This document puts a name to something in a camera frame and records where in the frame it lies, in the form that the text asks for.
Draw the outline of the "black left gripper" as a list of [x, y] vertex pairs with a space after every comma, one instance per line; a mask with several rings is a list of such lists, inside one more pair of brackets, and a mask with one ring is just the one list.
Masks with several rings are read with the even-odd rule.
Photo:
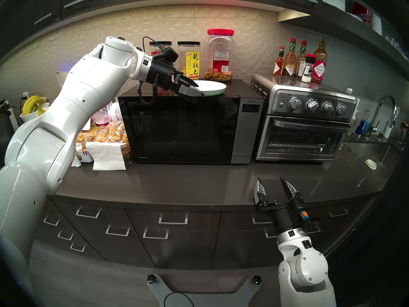
[[197, 88], [198, 84], [177, 70], [172, 62], [164, 59], [152, 59], [148, 71], [148, 82], [152, 84], [153, 94], [158, 94], [158, 88], [171, 89], [175, 94], [187, 97], [203, 97]]

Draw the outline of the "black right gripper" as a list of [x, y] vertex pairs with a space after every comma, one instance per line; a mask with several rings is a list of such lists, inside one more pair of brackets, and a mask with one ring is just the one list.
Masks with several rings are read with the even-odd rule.
[[[288, 202], [304, 202], [303, 196], [292, 184], [284, 178], [280, 178], [280, 182]], [[269, 215], [277, 235], [294, 228], [292, 214], [289, 210], [288, 203], [278, 203], [275, 201], [269, 202], [260, 178], [257, 178], [254, 186], [254, 205], [256, 212]]]

